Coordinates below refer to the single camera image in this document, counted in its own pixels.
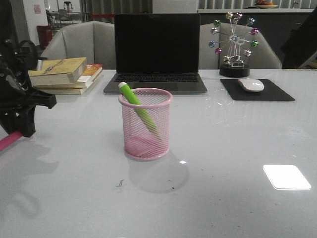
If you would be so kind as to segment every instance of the white desk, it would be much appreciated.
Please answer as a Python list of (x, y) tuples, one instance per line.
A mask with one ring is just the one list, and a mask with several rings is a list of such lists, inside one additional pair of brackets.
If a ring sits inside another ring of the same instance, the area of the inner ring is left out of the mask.
[[(37, 132), (0, 152), (1, 238), (316, 237), (317, 71), (251, 70), (295, 102), (233, 101), (201, 71), (208, 93), (174, 96), (170, 152), (150, 162), (124, 155), (103, 74), (37, 106)], [(312, 189), (274, 189), (265, 164), (297, 166)]]

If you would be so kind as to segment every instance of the mouse pad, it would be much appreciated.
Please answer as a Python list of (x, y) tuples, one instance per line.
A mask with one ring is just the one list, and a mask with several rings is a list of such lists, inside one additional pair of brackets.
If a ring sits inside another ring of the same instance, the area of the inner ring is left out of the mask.
[(246, 92), (240, 86), (238, 79), (222, 78), (221, 82), (233, 100), (244, 101), (295, 101), (293, 97), (268, 79), (259, 79), (264, 84), (261, 92)]

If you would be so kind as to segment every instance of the bowl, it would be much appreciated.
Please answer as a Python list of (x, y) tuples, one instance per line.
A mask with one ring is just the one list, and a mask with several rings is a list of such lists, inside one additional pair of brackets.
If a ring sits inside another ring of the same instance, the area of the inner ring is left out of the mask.
[(269, 9), (269, 8), (275, 8), (277, 7), (277, 5), (256, 5), (256, 7), (262, 8), (262, 9)]

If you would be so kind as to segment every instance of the gray chair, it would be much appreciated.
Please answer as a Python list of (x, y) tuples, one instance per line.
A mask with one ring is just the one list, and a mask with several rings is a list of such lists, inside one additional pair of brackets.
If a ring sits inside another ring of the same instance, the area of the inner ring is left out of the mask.
[(41, 54), (48, 60), (87, 57), (87, 63), (101, 63), (115, 69), (114, 25), (90, 21), (61, 28)]
[(60, 27), (61, 27), (61, 22), (62, 21), (64, 22), (64, 24), (65, 24), (66, 21), (71, 21), (72, 23), (74, 23), (73, 19), (70, 16), (68, 16), (67, 10), (65, 10), (65, 9), (59, 9), (58, 10), (57, 19), (59, 20), (59, 26)]
[[(211, 29), (214, 27), (213, 23), (202, 25), (200, 27), (200, 49), (199, 49), (199, 69), (219, 69), (220, 64), (223, 63), (223, 56), (226, 55), (225, 52), (228, 52), (229, 45), (225, 43), (220, 43), (222, 48), (222, 53), (216, 55), (214, 50), (218, 48), (218, 44), (214, 48), (210, 48), (208, 43), (209, 41), (223, 41), (228, 39), (228, 35), (232, 35), (231, 26), (229, 23), (221, 23), (218, 27), (221, 34), (211, 34)], [(236, 32), (245, 34), (250, 32), (252, 27), (237, 25)], [(246, 38), (252, 39), (253, 36), (246, 35)], [(252, 54), (250, 57), (242, 56), (244, 63), (249, 65), (249, 68), (282, 68), (281, 61), (272, 50), (264, 36), (259, 33), (255, 39), (258, 41), (259, 45), (256, 48), (252, 49)], [(248, 43), (243, 45), (244, 48), (249, 48)]]

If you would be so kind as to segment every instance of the computer mouse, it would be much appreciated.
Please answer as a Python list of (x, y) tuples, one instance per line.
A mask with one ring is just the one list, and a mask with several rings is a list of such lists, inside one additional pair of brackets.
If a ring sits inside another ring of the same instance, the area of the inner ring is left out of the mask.
[(247, 92), (260, 92), (264, 89), (264, 84), (254, 78), (241, 78), (238, 79), (240, 86)]

